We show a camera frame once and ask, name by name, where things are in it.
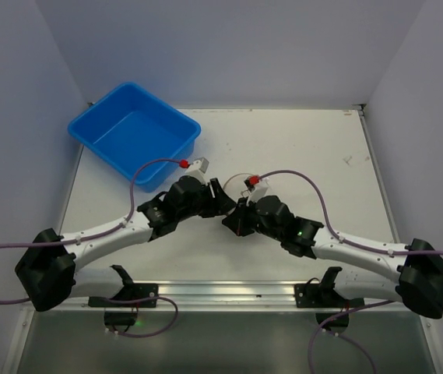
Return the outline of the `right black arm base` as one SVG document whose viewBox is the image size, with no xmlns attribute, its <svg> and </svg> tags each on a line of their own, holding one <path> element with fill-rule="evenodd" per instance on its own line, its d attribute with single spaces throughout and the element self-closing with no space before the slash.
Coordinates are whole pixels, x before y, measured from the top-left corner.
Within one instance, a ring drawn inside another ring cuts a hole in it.
<svg viewBox="0 0 443 374">
<path fill-rule="evenodd" d="M 322 279 L 311 278 L 305 283 L 294 285 L 294 299 L 299 309 L 340 309 L 350 310 L 364 306 L 363 298 L 347 299 L 335 290 L 337 276 L 343 271 L 341 266 L 331 266 Z"/>
</svg>

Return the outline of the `round beige mesh laundry bag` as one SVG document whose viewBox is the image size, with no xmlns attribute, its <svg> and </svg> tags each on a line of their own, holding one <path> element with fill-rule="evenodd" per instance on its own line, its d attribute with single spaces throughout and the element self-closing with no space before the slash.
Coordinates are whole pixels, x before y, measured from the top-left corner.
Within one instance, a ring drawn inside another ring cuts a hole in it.
<svg viewBox="0 0 443 374">
<path fill-rule="evenodd" d="M 229 177 L 223 184 L 223 191 L 237 203 L 240 198 L 248 198 L 250 189 L 246 186 L 245 180 L 254 176 L 253 173 L 238 173 Z"/>
</svg>

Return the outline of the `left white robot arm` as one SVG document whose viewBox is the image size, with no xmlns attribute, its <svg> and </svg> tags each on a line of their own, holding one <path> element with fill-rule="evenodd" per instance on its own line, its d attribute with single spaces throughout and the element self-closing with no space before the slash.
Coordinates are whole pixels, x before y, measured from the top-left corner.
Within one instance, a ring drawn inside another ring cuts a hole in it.
<svg viewBox="0 0 443 374">
<path fill-rule="evenodd" d="M 38 312 L 53 309 L 68 298 L 115 298 L 132 282 L 124 269 L 112 266 L 92 273 L 84 267 L 131 245 L 168 235 L 186 219 L 219 217 L 235 206 L 217 179 L 202 183 L 183 176 L 168 191 L 139 205 L 131 216 L 81 234 L 42 231 L 17 263 L 15 273 Z"/>
</svg>

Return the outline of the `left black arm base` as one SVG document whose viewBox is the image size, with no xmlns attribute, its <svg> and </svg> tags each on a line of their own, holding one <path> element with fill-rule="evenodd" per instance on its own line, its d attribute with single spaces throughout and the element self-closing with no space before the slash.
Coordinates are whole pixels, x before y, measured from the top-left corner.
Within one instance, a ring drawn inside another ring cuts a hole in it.
<svg viewBox="0 0 443 374">
<path fill-rule="evenodd" d="M 131 300 L 152 298 L 158 295 L 157 283 L 136 283 L 120 265 L 112 265 L 111 269 L 119 275 L 122 287 L 111 298 L 89 297 L 90 308 L 130 308 L 130 312 L 104 312 L 104 325 L 109 330 L 127 333 L 131 326 L 138 321 L 139 306 L 155 308 L 156 300 L 147 300 L 130 304 Z"/>
</svg>

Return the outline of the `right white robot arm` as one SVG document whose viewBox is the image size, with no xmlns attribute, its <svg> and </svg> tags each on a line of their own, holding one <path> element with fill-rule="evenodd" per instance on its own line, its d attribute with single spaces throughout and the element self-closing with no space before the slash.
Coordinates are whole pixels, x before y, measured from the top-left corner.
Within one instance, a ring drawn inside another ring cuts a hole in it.
<svg viewBox="0 0 443 374">
<path fill-rule="evenodd" d="M 354 244 L 318 221 L 294 215 L 277 196 L 257 202 L 241 198 L 222 223 L 240 237 L 259 233 L 272 238 L 293 256 L 354 266 L 350 272 L 325 273 L 322 290 L 330 298 L 389 300 L 427 318 L 443 316 L 443 259 L 424 240 L 390 245 L 361 239 Z"/>
</svg>

